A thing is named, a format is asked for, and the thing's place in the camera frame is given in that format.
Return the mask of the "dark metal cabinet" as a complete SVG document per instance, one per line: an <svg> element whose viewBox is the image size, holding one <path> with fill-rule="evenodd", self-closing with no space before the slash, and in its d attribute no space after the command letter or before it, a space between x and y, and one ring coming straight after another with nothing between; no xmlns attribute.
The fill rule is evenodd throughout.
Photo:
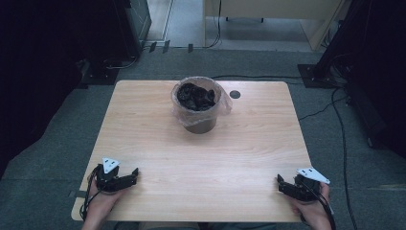
<svg viewBox="0 0 406 230"><path fill-rule="evenodd" d="M151 17L147 0L124 0L128 22L135 42L135 54L139 57L143 51L151 26Z"/></svg>

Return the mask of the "clear plastic container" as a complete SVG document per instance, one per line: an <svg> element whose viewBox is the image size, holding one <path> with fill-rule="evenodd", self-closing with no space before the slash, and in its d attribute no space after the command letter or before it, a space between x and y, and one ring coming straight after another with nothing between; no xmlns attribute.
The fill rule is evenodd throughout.
<svg viewBox="0 0 406 230"><path fill-rule="evenodd" d="M212 108L205 111L193 111L183 107L178 102L176 93L178 89L185 83L193 83L197 86L205 88L206 90L213 89L215 93L214 96L215 105ZM218 117L230 114L233 106L232 100L230 99L225 89L215 80L206 77L188 77L180 80L178 83L175 84L175 86L171 90L171 100L173 103L173 107L171 110L172 114L176 117L176 119L181 125L183 125L182 120L188 115L203 113Z"/></svg>

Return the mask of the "brown round bin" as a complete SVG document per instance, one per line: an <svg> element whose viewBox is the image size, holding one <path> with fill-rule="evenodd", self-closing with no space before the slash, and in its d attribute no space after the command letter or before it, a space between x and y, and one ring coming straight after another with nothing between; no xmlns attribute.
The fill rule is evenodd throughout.
<svg viewBox="0 0 406 230"><path fill-rule="evenodd" d="M216 125L217 117L208 114L192 114L183 120L183 127L194 134L204 134L211 131Z"/></svg>

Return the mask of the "black stand base plate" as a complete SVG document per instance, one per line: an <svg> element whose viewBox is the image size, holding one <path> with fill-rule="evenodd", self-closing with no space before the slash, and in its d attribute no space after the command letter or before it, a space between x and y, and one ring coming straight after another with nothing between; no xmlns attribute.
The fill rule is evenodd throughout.
<svg viewBox="0 0 406 230"><path fill-rule="evenodd" d="M118 69L96 69L89 61L81 60L76 63L82 74L78 88L87 88L89 85L114 85L119 74Z"/></svg>
<svg viewBox="0 0 406 230"><path fill-rule="evenodd" d="M331 75L322 74L316 64L299 64L298 70L306 88L339 88L340 83Z"/></svg>

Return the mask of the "beige wooden cabinet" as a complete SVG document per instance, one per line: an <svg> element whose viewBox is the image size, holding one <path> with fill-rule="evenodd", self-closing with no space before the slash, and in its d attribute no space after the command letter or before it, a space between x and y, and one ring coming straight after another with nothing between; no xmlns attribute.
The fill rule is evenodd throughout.
<svg viewBox="0 0 406 230"><path fill-rule="evenodd" d="M317 51L346 0L202 0L203 44L206 18L299 19L307 42Z"/></svg>

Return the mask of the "person's left hand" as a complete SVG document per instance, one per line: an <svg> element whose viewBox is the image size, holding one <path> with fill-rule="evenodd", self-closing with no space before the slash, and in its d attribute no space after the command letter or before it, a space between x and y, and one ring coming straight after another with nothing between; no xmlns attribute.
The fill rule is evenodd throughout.
<svg viewBox="0 0 406 230"><path fill-rule="evenodd" d="M89 195L93 197L90 201L86 222L102 223L119 199L126 193L126 190L121 190L113 194L98 192L96 182L92 181Z"/></svg>

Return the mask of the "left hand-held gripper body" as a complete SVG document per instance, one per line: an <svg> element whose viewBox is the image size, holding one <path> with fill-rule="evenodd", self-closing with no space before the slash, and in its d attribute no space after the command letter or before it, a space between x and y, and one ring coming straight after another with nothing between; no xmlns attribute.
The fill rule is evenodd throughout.
<svg viewBox="0 0 406 230"><path fill-rule="evenodd" d="M103 192L115 193L120 161L104 157L97 170L97 188Z"/></svg>

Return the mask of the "crumpled black plastic bag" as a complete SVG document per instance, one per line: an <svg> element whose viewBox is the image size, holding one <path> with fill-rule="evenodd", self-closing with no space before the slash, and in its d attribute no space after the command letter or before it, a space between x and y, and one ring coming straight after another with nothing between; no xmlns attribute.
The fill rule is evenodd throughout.
<svg viewBox="0 0 406 230"><path fill-rule="evenodd" d="M177 91L178 102L188 110L205 111L215 105L213 89L206 90L193 83L183 84Z"/></svg>

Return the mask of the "person's right hand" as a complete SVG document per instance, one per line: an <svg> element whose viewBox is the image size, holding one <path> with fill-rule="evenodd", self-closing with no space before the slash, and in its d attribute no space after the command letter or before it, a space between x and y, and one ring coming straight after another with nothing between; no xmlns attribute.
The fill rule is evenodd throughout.
<svg viewBox="0 0 406 230"><path fill-rule="evenodd" d="M313 219L328 219L327 211L320 201L303 202L292 198L286 197L286 200L290 203L292 212L295 215L302 215L307 222Z"/></svg>

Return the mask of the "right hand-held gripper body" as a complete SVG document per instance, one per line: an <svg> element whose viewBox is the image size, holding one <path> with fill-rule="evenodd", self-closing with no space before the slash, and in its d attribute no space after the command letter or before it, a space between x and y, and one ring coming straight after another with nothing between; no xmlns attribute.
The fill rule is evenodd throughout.
<svg viewBox="0 0 406 230"><path fill-rule="evenodd" d="M297 169L297 173L294 180L295 186L299 189L297 199L300 201L309 202L316 200L320 194L320 183L330 184L330 180L315 168Z"/></svg>

